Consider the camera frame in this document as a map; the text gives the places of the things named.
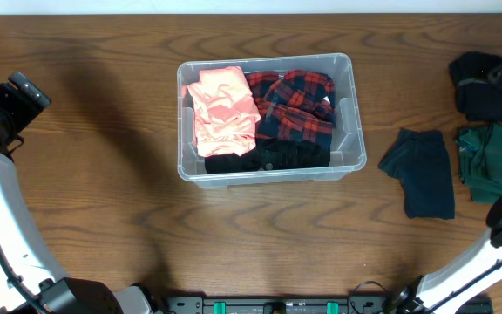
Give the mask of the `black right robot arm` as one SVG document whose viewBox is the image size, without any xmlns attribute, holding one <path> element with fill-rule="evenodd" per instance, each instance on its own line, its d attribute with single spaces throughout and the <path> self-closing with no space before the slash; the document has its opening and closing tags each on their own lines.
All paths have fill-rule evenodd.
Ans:
<svg viewBox="0 0 502 314">
<path fill-rule="evenodd" d="M 492 312 L 476 295 L 502 280 L 502 57 L 468 51 L 449 65 L 456 107 L 469 126 L 458 130 L 458 177 L 471 199 L 487 203 L 484 234 L 452 262 L 406 286 L 385 313 Z M 451 164 L 439 131 L 403 129 L 379 163 L 404 190 L 410 218 L 455 216 Z"/>
</svg>

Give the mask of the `black buttoned garment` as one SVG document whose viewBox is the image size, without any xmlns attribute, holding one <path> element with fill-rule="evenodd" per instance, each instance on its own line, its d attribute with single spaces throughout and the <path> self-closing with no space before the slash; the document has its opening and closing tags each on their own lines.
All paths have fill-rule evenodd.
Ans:
<svg viewBox="0 0 502 314">
<path fill-rule="evenodd" d="M 208 174 L 255 172 L 327 167 L 330 151 L 311 142 L 258 139 L 256 147 L 243 155 L 223 154 L 205 158 Z"/>
</svg>

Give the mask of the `dark green garment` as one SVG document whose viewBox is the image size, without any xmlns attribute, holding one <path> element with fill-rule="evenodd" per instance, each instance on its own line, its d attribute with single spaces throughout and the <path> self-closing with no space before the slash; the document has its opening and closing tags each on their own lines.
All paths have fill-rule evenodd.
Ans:
<svg viewBox="0 0 502 314">
<path fill-rule="evenodd" d="M 458 131 L 459 179 L 478 203 L 502 195 L 502 125 L 467 126 Z"/>
</svg>

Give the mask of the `pink garment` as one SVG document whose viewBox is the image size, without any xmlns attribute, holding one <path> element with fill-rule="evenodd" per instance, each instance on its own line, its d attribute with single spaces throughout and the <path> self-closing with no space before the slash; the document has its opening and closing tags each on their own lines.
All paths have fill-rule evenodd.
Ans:
<svg viewBox="0 0 502 314">
<path fill-rule="evenodd" d="M 242 156 L 255 149 L 261 115 L 239 66 L 201 70 L 200 80 L 187 90 L 193 99 L 199 156 Z"/>
</svg>

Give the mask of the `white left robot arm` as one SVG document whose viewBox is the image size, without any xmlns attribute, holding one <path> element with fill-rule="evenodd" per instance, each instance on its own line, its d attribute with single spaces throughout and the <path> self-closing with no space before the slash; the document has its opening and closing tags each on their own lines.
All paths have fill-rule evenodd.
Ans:
<svg viewBox="0 0 502 314">
<path fill-rule="evenodd" d="M 158 312 L 139 284 L 113 292 L 103 283 L 71 277 L 31 217 L 12 155 L 24 143 L 21 132 L 50 104 L 21 72 L 0 84 L 0 313 Z"/>
</svg>

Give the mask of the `black garment with band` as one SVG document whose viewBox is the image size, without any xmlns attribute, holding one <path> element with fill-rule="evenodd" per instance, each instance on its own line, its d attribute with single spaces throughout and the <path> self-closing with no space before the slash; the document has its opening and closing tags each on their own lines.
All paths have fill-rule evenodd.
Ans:
<svg viewBox="0 0 502 314">
<path fill-rule="evenodd" d="M 488 79 L 502 57 L 468 51 L 449 64 L 457 110 L 469 121 L 502 122 L 502 89 Z"/>
</svg>

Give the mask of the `dark navy garment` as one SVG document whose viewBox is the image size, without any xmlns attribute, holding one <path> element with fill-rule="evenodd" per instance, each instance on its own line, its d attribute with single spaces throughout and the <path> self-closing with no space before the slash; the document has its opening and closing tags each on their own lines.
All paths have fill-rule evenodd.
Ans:
<svg viewBox="0 0 502 314">
<path fill-rule="evenodd" d="M 455 217 L 451 163 L 441 132 L 400 130 L 378 168 L 399 180 L 410 219 Z"/>
</svg>

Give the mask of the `red navy plaid shirt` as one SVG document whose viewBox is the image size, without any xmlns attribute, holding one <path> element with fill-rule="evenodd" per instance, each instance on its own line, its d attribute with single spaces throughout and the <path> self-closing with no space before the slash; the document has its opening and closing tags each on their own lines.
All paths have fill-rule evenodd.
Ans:
<svg viewBox="0 0 502 314">
<path fill-rule="evenodd" d="M 336 128 L 333 79 L 324 73 L 292 70 L 245 75 L 261 115 L 259 139 L 311 142 L 329 149 Z"/>
</svg>

